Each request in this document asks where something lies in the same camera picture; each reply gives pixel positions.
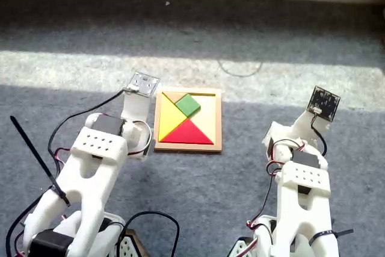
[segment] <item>black cable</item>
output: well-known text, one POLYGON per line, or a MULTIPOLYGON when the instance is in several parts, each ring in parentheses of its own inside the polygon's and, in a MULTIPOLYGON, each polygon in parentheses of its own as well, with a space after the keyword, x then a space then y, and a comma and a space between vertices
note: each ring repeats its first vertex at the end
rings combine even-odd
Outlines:
POLYGON ((120 243, 123 241, 123 238, 125 237, 125 234, 126 234, 126 229, 128 228, 128 226, 130 225, 130 223, 137 217, 139 216, 142 216, 142 215, 160 215, 160 216, 163 216, 163 217, 166 217, 168 218, 169 220, 171 220, 172 222, 174 222, 174 224, 176 225, 176 236, 175 236, 175 241, 174 241, 174 246, 173 246, 173 251, 171 252, 171 257, 174 256, 175 254, 175 250, 176 250, 176 246, 178 244, 178 239, 179 239, 179 223, 177 220, 175 220, 172 216, 166 214, 166 213, 163 213, 163 212, 160 212, 160 211, 143 211, 143 212, 139 212, 139 213, 136 213, 135 215, 133 215, 128 221, 127 223, 125 224, 125 226, 123 227, 123 230, 122 230, 122 233, 120 234, 119 238, 118 238, 118 242, 117 242, 117 247, 116 247, 116 257, 120 257, 120 243))
POLYGON ((268 164, 268 165, 266 166, 266 172, 267 172, 267 174, 268 174, 269 176, 271 176, 271 175, 274 173, 275 170, 281 170, 281 169, 282 169, 282 168, 276 168, 276 169, 274 169, 274 170, 270 173, 270 172, 269 172, 269 168, 270 168, 271 165, 274 165, 274 164, 279 164, 279 163, 270 163, 270 164, 268 164))
POLYGON ((19 240, 19 238, 24 234, 24 230, 20 233, 18 233, 14 239, 14 242, 13 242, 13 246, 14 246, 14 250, 15 252, 17 253, 18 252, 18 249, 17 249, 17 241, 19 240))
POLYGON ((108 226, 111 226, 111 225, 115 225, 115 224, 120 225, 120 226, 122 226, 123 228, 125 227, 125 225, 124 225, 123 223, 117 222, 117 221, 109 222, 108 225, 107 225, 107 227, 108 227, 108 226))
POLYGON ((322 141, 322 143, 323 143, 323 145, 324 145, 324 151, 323 151, 322 155, 325 156, 325 155, 326 155, 326 152, 327 152, 326 141, 325 141, 324 137, 320 134, 320 132, 317 131, 316 128, 314 128, 314 126, 313 126, 313 124, 314 124, 316 118, 317 118, 317 115, 315 114, 314 117, 313 117, 313 119, 312 119, 312 122, 310 123, 310 127, 313 129, 313 131, 315 132, 315 134, 321 139, 321 141, 322 141))
POLYGON ((16 219, 15 221, 12 223, 12 225, 10 226, 9 230, 8 230, 8 233, 7 233, 7 236, 5 237, 5 251, 7 252, 7 257, 13 257, 12 256, 12 251, 11 251, 11 236, 12 236, 12 233, 14 231, 14 228, 16 228, 16 226, 19 224, 19 222, 24 218, 24 216, 27 215, 28 212, 30 212, 30 210, 33 209, 33 207, 35 207, 40 199, 42 198, 42 196, 44 195, 41 194, 38 198, 36 198, 35 201, 32 202, 32 204, 30 204, 30 206, 27 207, 27 209, 25 209, 16 219))
POLYGON ((51 180, 52 184, 54 185, 54 190, 57 190, 57 194, 65 201, 67 206, 69 206, 70 202, 69 202, 65 192, 60 188, 60 186, 56 182, 56 179, 52 176, 51 171, 48 169, 46 163, 44 163, 43 159, 41 158, 41 156, 37 152, 35 146, 31 142, 31 140, 26 135, 26 133, 23 130, 23 128, 20 126, 19 122, 16 120, 16 118, 14 116, 10 116, 10 119, 11 119, 13 125, 15 126, 15 128, 17 129, 17 131, 19 132, 19 134, 22 136, 22 138, 23 138, 24 142, 26 143, 26 145, 29 147, 29 149, 31 150, 31 152, 35 156, 35 158, 38 161, 38 163, 43 168, 44 172, 47 174, 48 178, 51 180))
POLYGON ((58 125, 57 127, 54 129, 54 131, 52 132, 51 136, 49 137, 49 141, 48 141, 48 146, 47 146, 47 150, 49 152, 49 154, 51 155, 51 157, 54 159, 55 161, 55 165, 56 165, 56 177, 59 175, 60 173, 60 165, 59 165, 59 162, 55 159, 55 154, 54 154, 54 151, 52 150, 52 142, 54 140, 54 137, 56 135, 56 133, 58 132, 58 130, 60 129, 61 126, 64 125, 64 123, 66 121, 68 121, 69 119, 73 118, 73 117, 76 117, 76 116, 80 116, 81 114, 85 114, 85 113, 89 113, 90 111, 93 111, 93 110, 96 110, 97 108, 100 108, 102 107, 103 105, 107 104, 108 102, 111 102, 112 100, 116 99, 118 96, 120 96, 122 93, 124 92, 124 90, 120 90, 117 94, 115 94, 114 96, 111 96, 109 99, 107 99, 106 101, 100 103, 99 105, 96 105, 92 108, 89 108, 85 111, 80 111, 76 114, 72 114, 70 115, 69 117, 66 117, 64 120, 62 120, 58 125))
POLYGON ((354 229, 348 229, 348 230, 344 230, 344 231, 341 231, 341 232, 335 232, 333 230, 325 230, 325 231, 321 231, 321 232, 318 232, 317 234, 315 234, 310 240, 309 240, 309 246, 311 246, 314 241, 321 237, 321 236, 324 236, 324 235, 330 235, 330 234, 333 234, 336 238, 340 237, 340 236, 344 236, 346 234, 351 234, 351 233, 354 233, 354 229))
POLYGON ((277 141, 275 141, 275 142, 273 143, 273 145, 271 146, 271 150, 270 150, 270 156, 273 155, 273 149, 274 149, 274 146, 275 146, 277 143, 281 142, 281 141, 291 141, 293 144, 296 144, 298 147, 301 147, 301 145, 298 144, 296 141, 293 141, 293 140, 291 140, 291 139, 289 139, 289 138, 283 138, 283 139, 277 140, 277 141))
POLYGON ((247 222, 247 226, 251 229, 251 230, 254 230, 256 228, 256 225, 253 226, 253 222, 262 214, 263 210, 265 209, 265 206, 266 206, 266 203, 267 203, 267 199, 269 197, 269 194, 270 194, 270 190, 271 190, 271 185, 273 184, 273 173, 278 171, 278 170, 281 170, 281 168, 276 168, 273 170, 272 172, 272 175, 270 176, 270 183, 269 183, 269 188, 267 189, 267 192, 266 192, 266 196, 265 196, 265 199, 263 200, 263 203, 262 203, 262 206, 258 212, 258 214, 251 219, 251 221, 248 221, 247 222))
POLYGON ((263 223, 258 223, 255 225, 255 229, 257 229, 258 227, 265 227, 267 229, 267 232, 269 232, 269 236, 270 236, 270 241, 271 241, 271 244, 273 243, 273 235, 271 234, 271 228, 269 228, 268 226, 266 226, 265 224, 263 223))

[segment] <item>black wire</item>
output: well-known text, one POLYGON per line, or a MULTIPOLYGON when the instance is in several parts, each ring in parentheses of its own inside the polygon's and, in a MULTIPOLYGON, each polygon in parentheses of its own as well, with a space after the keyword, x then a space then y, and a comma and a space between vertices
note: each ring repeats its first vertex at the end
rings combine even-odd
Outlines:
POLYGON ((263 210, 265 209, 265 206, 266 206, 266 203, 267 203, 267 199, 269 197, 270 190, 271 190, 271 185, 273 184, 273 177, 274 177, 273 173, 275 171, 278 171, 278 170, 281 170, 281 168, 276 168, 276 169, 273 170, 272 175, 270 176, 269 188, 267 189, 265 199, 263 200, 262 206, 261 206, 258 214, 254 218, 251 219, 250 224, 253 224, 253 222, 262 214, 263 210))
POLYGON ((17 129, 17 131, 19 132, 19 134, 22 136, 22 138, 23 138, 24 142, 26 143, 26 145, 28 146, 28 148, 31 150, 32 154, 35 156, 38 163, 43 168, 44 172, 47 174, 48 178, 51 180, 52 184, 54 185, 55 189, 57 190, 57 194, 65 201, 67 206, 69 206, 70 202, 69 202, 68 198, 66 197, 65 192, 60 188, 60 186, 56 182, 55 178, 52 176, 51 171, 48 169, 46 163, 44 163, 43 159, 41 158, 41 156, 37 152, 35 146, 32 144, 31 140, 28 138, 28 136, 25 133, 25 131, 23 130, 23 128, 20 126, 19 122, 16 120, 16 118, 14 116, 10 116, 10 119, 11 119, 13 125, 15 126, 15 128, 17 129))
POLYGON ((93 111, 93 110, 96 110, 97 108, 100 108, 102 107, 103 105, 107 104, 108 102, 111 102, 112 100, 116 99, 118 96, 120 96, 122 93, 124 92, 124 90, 120 90, 117 94, 115 94, 114 96, 111 96, 109 99, 107 99, 106 101, 100 103, 99 105, 96 105, 92 108, 89 108, 85 111, 80 111, 76 114, 72 114, 70 115, 69 117, 66 117, 64 120, 62 120, 58 125, 57 127, 54 129, 54 131, 52 132, 51 136, 49 137, 49 141, 48 141, 48 146, 47 146, 47 150, 49 152, 49 154, 51 155, 51 157, 54 159, 55 161, 55 165, 56 165, 56 177, 59 175, 60 173, 60 165, 59 165, 59 162, 55 159, 55 154, 54 154, 54 151, 52 150, 52 142, 54 140, 54 137, 56 135, 56 133, 58 132, 58 130, 60 129, 61 126, 64 125, 64 123, 66 121, 68 121, 69 119, 73 118, 73 117, 76 117, 76 116, 80 116, 81 114, 85 114, 85 113, 89 113, 90 111, 93 111))
POLYGON ((296 144, 298 147, 301 147, 301 145, 298 144, 296 141, 293 141, 293 140, 291 140, 291 139, 289 139, 289 138, 283 138, 283 139, 277 140, 277 141, 275 141, 275 142, 273 143, 273 145, 271 146, 271 150, 270 150, 270 156, 273 154, 274 146, 275 146, 277 143, 281 142, 281 141, 291 141, 293 144, 296 144))
POLYGON ((267 166, 266 166, 266 172, 267 172, 267 174, 269 175, 269 176, 271 176, 271 174, 273 174, 274 173, 274 171, 275 170, 281 170, 282 168, 276 168, 276 169, 274 169, 271 173, 269 172, 269 168, 270 168, 270 166, 271 165, 279 165, 279 164, 277 164, 277 163, 270 163, 270 164, 268 164, 267 166))
POLYGON ((270 241, 271 241, 271 244, 273 243, 273 235, 271 234, 271 228, 269 228, 268 226, 266 226, 265 224, 263 223, 258 223, 255 225, 255 229, 257 229, 258 227, 265 227, 267 229, 267 232, 269 232, 269 236, 270 236, 270 241))
POLYGON ((166 217, 168 219, 170 219, 172 222, 174 222, 174 224, 176 225, 176 236, 175 236, 175 241, 174 241, 174 246, 173 246, 173 251, 171 252, 171 257, 174 256, 175 254, 175 250, 176 250, 176 246, 178 244, 178 239, 179 239, 179 223, 177 220, 175 220, 172 216, 166 214, 166 213, 163 213, 163 212, 160 212, 160 211, 143 211, 143 212, 139 212, 139 213, 136 213, 135 215, 133 215, 128 221, 127 223, 125 224, 125 226, 123 227, 123 230, 122 230, 122 233, 120 234, 119 238, 118 238, 118 242, 117 242, 117 249, 116 249, 116 257, 120 257, 120 243, 123 241, 123 238, 125 237, 125 233, 126 233, 126 229, 128 228, 128 226, 130 225, 130 223, 137 217, 139 216, 142 216, 142 215, 160 215, 160 216, 163 216, 163 217, 166 217))
POLYGON ((324 145, 324 151, 322 153, 323 156, 326 155, 326 152, 327 152, 327 145, 326 145, 326 141, 324 139, 324 137, 321 135, 321 133, 319 131, 316 130, 316 128, 314 128, 313 124, 315 122, 315 119, 317 118, 317 115, 315 114, 313 119, 312 119, 312 122, 310 123, 310 127, 313 129, 313 131, 315 132, 315 134, 321 139, 323 145, 324 145))
POLYGON ((28 212, 30 212, 30 210, 33 209, 33 207, 35 207, 40 199, 42 198, 42 196, 44 195, 41 194, 38 198, 36 198, 35 201, 32 202, 32 204, 30 204, 30 206, 27 207, 27 209, 25 209, 16 219, 15 221, 12 223, 12 225, 10 226, 9 230, 8 230, 8 233, 7 233, 7 236, 5 237, 5 251, 7 252, 7 257, 12 257, 12 251, 11 251, 11 236, 12 236, 12 233, 14 231, 14 228, 16 228, 16 226, 19 224, 19 222, 21 221, 21 219, 24 218, 24 216, 27 215, 28 212))
POLYGON ((18 233, 18 235, 15 237, 14 239, 14 243, 13 243, 13 246, 14 246, 14 250, 15 252, 18 252, 18 249, 17 249, 17 241, 19 240, 19 238, 24 234, 24 230, 20 233, 18 233))
POLYGON ((123 228, 125 227, 125 225, 122 223, 122 222, 109 222, 108 223, 108 225, 107 225, 107 227, 109 227, 109 226, 111 226, 111 225, 115 225, 115 224, 117 224, 117 225, 120 225, 120 226, 122 226, 123 228))

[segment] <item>red triangle piece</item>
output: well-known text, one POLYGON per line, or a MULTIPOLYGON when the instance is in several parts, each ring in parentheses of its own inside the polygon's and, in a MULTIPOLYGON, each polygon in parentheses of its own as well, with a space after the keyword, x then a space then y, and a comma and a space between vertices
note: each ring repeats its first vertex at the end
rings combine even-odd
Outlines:
POLYGON ((166 135, 161 143, 214 144, 190 119, 166 135))

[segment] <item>puzzle piece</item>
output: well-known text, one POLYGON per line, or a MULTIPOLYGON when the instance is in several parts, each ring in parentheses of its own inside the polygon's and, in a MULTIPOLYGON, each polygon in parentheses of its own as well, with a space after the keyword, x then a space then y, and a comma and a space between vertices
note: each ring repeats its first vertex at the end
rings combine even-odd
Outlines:
POLYGON ((178 93, 176 91, 166 91, 163 92, 163 94, 165 94, 174 104, 186 95, 186 93, 178 93))
POLYGON ((186 119, 186 116, 164 94, 161 95, 161 103, 158 141, 162 141, 166 135, 186 119))
POLYGON ((202 131, 190 120, 186 119, 174 131, 170 132, 162 143, 213 144, 202 131))
POLYGON ((196 95, 192 95, 192 98, 200 104, 200 110, 190 118, 191 121, 215 143, 215 128, 217 125, 215 120, 216 98, 196 95))
POLYGON ((187 117, 191 117, 200 109, 200 104, 190 94, 186 94, 175 104, 187 117))

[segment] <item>tangram puzzle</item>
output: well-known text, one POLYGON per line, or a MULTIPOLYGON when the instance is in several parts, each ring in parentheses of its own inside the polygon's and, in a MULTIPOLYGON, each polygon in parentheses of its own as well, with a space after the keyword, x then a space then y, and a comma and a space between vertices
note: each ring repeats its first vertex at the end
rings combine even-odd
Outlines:
POLYGON ((156 97, 155 150, 222 150, 221 92, 163 88, 156 97))

